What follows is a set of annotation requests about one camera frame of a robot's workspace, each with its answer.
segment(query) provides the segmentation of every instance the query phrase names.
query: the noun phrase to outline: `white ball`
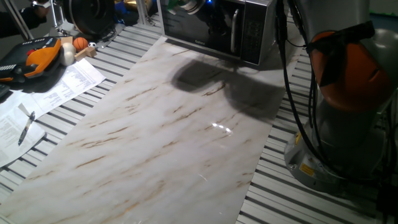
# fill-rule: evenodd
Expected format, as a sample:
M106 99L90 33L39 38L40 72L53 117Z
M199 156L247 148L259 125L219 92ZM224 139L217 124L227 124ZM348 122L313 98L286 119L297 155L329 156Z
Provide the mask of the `white ball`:
M71 43L63 43L61 53L71 52L73 55L76 54L76 48Z
M94 43L94 42L90 42L90 43L88 44L88 46L89 46L89 47L96 48L96 47L97 47L97 44Z
M73 64L73 62L75 61L75 54L72 52L65 52L63 54L60 55L61 56L61 64L64 66L69 66L71 64Z

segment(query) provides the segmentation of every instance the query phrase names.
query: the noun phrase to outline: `microwave handle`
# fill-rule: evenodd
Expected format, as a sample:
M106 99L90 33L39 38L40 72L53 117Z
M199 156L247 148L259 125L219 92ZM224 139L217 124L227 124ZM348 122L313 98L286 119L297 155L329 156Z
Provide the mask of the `microwave handle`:
M232 31L231 31L231 52L235 53L235 33L236 33L236 20L238 19L239 9L235 10L232 17Z

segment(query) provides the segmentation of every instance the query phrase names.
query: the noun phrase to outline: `wooden block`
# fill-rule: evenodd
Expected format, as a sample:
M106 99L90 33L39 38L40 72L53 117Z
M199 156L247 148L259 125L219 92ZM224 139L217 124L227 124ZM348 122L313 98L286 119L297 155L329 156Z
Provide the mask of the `wooden block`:
M87 50L88 50L88 47L81 50L81 52L75 54L75 60L79 62L81 59L85 58L87 56Z
M62 37L61 38L61 45L64 43L71 43L73 44L73 37Z
M94 47L88 47L86 53L87 53L87 56L89 56L89 57L94 57L95 55L97 55L97 51L95 51Z

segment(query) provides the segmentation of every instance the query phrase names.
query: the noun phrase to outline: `orange ball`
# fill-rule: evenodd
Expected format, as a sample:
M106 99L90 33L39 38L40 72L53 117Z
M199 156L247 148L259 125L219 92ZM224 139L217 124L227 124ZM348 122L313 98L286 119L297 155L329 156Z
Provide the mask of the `orange ball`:
M88 41L82 37L78 37L73 41L73 46L76 48L76 51L79 52L88 47Z

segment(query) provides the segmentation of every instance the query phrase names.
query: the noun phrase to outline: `paper document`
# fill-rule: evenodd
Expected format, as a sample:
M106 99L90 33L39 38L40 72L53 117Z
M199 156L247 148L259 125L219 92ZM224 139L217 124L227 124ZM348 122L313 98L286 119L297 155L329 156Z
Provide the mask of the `paper document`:
M7 98L5 102L0 103L0 116L19 106L23 98L27 95L28 93L24 93L20 90L12 90L12 95Z
M18 107L0 115L0 167L24 155L45 135L45 131L33 122L24 141L18 146L19 137L28 119Z
M36 119L72 98L100 84L105 77L83 59L65 70L60 81L46 93L33 93L24 97L22 104Z

